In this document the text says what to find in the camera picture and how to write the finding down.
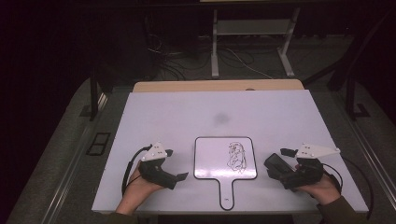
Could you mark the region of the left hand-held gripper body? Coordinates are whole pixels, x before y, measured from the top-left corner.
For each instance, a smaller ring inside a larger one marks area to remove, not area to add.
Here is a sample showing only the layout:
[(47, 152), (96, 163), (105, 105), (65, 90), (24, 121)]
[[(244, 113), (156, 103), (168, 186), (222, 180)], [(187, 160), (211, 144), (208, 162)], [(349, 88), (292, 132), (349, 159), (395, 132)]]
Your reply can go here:
[(142, 157), (138, 170), (141, 176), (148, 182), (167, 189), (174, 189), (177, 184), (177, 177), (165, 172), (162, 168), (166, 158), (163, 144), (157, 142)]

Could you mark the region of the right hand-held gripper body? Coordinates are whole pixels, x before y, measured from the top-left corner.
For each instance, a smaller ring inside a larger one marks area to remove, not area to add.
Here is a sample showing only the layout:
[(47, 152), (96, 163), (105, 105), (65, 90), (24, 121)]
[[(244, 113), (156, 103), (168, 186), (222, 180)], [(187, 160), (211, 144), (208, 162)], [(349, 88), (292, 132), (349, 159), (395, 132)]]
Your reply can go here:
[(294, 172), (283, 180), (285, 189), (296, 189), (305, 185), (318, 183), (324, 174), (323, 164), (319, 158), (339, 154), (341, 150), (338, 147), (323, 147), (303, 143), (295, 158), (298, 162)]

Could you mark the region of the small whiteboard with handle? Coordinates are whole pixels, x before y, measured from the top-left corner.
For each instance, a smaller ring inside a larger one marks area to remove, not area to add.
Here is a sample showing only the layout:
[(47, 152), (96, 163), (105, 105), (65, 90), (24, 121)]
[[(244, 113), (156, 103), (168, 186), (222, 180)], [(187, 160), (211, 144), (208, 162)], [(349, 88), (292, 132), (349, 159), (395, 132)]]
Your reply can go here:
[(193, 174), (197, 179), (216, 180), (219, 206), (232, 210), (233, 182), (253, 180), (258, 175), (252, 140), (246, 136), (196, 138)]

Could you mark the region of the person's right hand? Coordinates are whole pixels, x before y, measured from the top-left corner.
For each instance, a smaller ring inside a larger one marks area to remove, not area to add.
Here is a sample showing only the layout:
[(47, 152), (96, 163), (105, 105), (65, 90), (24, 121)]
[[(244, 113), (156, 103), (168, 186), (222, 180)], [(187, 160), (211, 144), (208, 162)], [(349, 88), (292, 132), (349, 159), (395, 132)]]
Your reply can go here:
[(320, 205), (330, 204), (341, 197), (340, 192), (327, 175), (323, 175), (318, 183), (301, 186), (298, 187), (297, 190), (308, 193), (316, 199)]

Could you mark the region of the person's left hand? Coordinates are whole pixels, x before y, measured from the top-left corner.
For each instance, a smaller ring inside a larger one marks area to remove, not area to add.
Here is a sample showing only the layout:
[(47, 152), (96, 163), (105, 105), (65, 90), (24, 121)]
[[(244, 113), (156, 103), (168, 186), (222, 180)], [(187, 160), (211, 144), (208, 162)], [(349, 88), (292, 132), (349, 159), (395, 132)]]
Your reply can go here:
[(115, 212), (131, 216), (151, 194), (160, 189), (163, 189), (163, 187), (142, 178), (138, 168), (135, 168)]

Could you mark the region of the wooden table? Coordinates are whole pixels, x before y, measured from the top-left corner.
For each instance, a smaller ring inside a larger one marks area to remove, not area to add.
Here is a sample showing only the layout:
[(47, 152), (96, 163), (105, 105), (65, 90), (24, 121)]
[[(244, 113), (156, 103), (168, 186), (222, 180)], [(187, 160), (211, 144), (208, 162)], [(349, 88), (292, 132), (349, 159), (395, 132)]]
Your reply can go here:
[(298, 79), (240, 79), (137, 82), (133, 92), (303, 90)]

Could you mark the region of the black metal stand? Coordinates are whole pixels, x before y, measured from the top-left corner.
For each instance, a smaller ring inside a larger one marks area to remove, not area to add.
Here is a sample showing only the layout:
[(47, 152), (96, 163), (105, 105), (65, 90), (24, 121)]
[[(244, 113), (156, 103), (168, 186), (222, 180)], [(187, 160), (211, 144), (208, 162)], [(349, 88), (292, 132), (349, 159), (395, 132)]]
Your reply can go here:
[(98, 76), (96, 74), (91, 74), (90, 78), (90, 103), (84, 105), (80, 112), (80, 116), (88, 118), (89, 121), (94, 121), (94, 119), (99, 114), (100, 104), (105, 101), (106, 94), (103, 92), (102, 87), (99, 83)]
[(361, 84), (396, 123), (396, 4), (361, 7), (349, 29), (354, 40), (335, 63), (303, 80), (308, 86), (329, 75), (329, 91), (346, 90), (345, 110), (350, 118), (356, 111), (357, 86)]

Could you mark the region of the white metal stand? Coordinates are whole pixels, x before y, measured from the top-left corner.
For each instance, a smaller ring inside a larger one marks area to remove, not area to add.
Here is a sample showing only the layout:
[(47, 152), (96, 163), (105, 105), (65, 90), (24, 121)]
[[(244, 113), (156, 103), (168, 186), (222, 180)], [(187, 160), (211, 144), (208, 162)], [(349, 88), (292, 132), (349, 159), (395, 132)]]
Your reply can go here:
[(287, 77), (295, 74), (290, 65), (287, 55), (290, 41), (300, 14), (300, 8), (293, 10), (289, 19), (273, 20), (220, 20), (218, 12), (213, 11), (212, 23), (212, 50), (211, 50), (211, 72), (213, 78), (219, 78), (219, 56), (218, 37), (226, 35), (282, 35), (283, 45), (278, 48), (277, 55), (283, 65)]

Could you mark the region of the metal floor rail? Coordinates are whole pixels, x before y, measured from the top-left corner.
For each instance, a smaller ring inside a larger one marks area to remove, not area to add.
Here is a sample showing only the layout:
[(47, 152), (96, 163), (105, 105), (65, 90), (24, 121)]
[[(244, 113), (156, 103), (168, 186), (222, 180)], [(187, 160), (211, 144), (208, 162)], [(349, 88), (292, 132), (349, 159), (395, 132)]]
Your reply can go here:
[(98, 120), (102, 116), (103, 110), (106, 107), (107, 99), (108, 97), (104, 93), (101, 93), (99, 99), (92, 102), (93, 104), (96, 104), (96, 108), (98, 109), (96, 116), (94, 119), (88, 119), (84, 123), (84, 130), (79, 136), (73, 157), (71, 158), (67, 169), (64, 171), (64, 176), (62, 177), (59, 185), (56, 187), (49, 207), (40, 224), (54, 224), (59, 216), (64, 205), (64, 201), (67, 198), (67, 194), (77, 175), (80, 159), (85, 154), (86, 147), (90, 142), (94, 130), (96, 129)]
[(346, 121), (352, 146), (344, 154), (360, 166), (373, 191), (382, 194), (396, 210), (396, 127), (377, 117)]

